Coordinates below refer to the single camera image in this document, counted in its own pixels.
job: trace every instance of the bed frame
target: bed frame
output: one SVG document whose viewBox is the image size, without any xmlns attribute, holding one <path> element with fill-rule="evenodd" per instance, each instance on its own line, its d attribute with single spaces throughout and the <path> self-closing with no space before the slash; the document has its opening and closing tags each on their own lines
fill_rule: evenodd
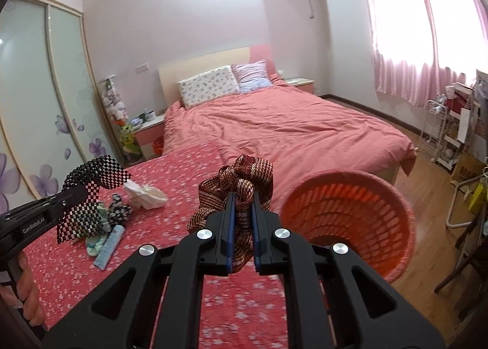
<svg viewBox="0 0 488 349">
<path fill-rule="evenodd" d="M 265 59 L 268 74 L 274 74 L 276 68 L 273 63 L 271 49 L 268 45 L 256 45 L 240 49 L 227 50 L 186 61 L 179 61 L 159 68 L 159 79 L 164 92 L 164 98 L 168 106 L 181 100 L 178 90 L 178 82 L 194 77 L 208 70 L 230 64 L 254 63 Z M 387 169 L 375 173 L 391 184 L 395 183 L 399 165 L 392 165 Z"/>
</svg>

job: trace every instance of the baseboard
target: baseboard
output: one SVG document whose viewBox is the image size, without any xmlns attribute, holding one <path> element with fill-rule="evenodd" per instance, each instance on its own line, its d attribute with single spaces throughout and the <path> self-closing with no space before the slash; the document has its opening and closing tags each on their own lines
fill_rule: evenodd
<svg viewBox="0 0 488 349">
<path fill-rule="evenodd" d="M 367 107 L 365 105 L 362 105 L 359 102 L 355 102 L 355 101 L 351 101 L 351 100 L 348 100 L 348 99 L 344 99 L 344 98 L 339 97 L 338 95 L 334 95 L 334 94 L 324 94 L 324 95 L 321 95 L 320 98 L 322 98 L 322 99 L 332 99 L 332 100 L 336 100 L 336 101 L 341 101 L 344 104 L 352 105 L 353 107 L 362 109 L 365 112 L 372 113 L 373 115 L 376 115 L 377 117 L 380 117 L 381 119 L 384 119 L 385 121 L 389 121 L 391 123 L 395 123 L 395 124 L 403 127 L 404 129 L 407 129 L 407 130 L 411 131 L 412 133 L 415 133 L 416 135 L 420 135 L 420 129 L 416 128 L 415 126 L 412 126 L 412 125 L 410 125 L 408 123 L 405 123 L 405 122 L 399 120 L 396 117 L 393 117 L 391 115 L 388 115 L 387 113 L 384 113 L 384 112 L 378 111 L 378 110 L 376 110 L 374 108 L 370 108 L 370 107 Z"/>
</svg>

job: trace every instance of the pillow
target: pillow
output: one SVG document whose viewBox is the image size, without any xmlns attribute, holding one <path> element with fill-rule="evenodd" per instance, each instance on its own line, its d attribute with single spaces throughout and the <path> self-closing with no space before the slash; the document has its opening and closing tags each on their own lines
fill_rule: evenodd
<svg viewBox="0 0 488 349">
<path fill-rule="evenodd" d="M 186 109 L 239 92 L 230 65 L 182 80 L 178 82 L 178 88 Z"/>
<path fill-rule="evenodd" d="M 233 64 L 232 71 L 236 75 L 241 93 L 248 93 L 251 90 L 271 86 L 266 70 L 266 60 L 252 64 Z"/>
</svg>

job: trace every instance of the wardrobe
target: wardrobe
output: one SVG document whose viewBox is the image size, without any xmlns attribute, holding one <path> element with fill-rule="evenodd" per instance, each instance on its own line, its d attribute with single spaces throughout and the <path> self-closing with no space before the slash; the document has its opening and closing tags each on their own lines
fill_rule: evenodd
<svg viewBox="0 0 488 349">
<path fill-rule="evenodd" d="M 104 115 L 81 13 L 9 0 L 0 13 L 0 214 L 62 189 L 86 161 L 120 148 Z"/>
</svg>

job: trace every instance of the nightstand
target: nightstand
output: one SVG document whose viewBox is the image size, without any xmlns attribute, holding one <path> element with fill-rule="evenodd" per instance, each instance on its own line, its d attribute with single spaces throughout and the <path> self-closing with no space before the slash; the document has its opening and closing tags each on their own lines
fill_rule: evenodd
<svg viewBox="0 0 488 349">
<path fill-rule="evenodd" d="M 315 83 L 314 80 L 304 79 L 304 78 L 294 78 L 294 79 L 285 79 L 285 83 L 290 86 L 296 86 L 297 88 L 305 92 L 315 94 L 315 89 L 313 86 Z"/>
<path fill-rule="evenodd" d="M 160 156 L 155 152 L 154 148 L 161 148 L 158 139 L 164 136 L 164 115 L 156 117 L 153 121 L 143 123 L 134 129 L 132 134 L 141 147 L 142 154 L 146 160 Z"/>
</svg>

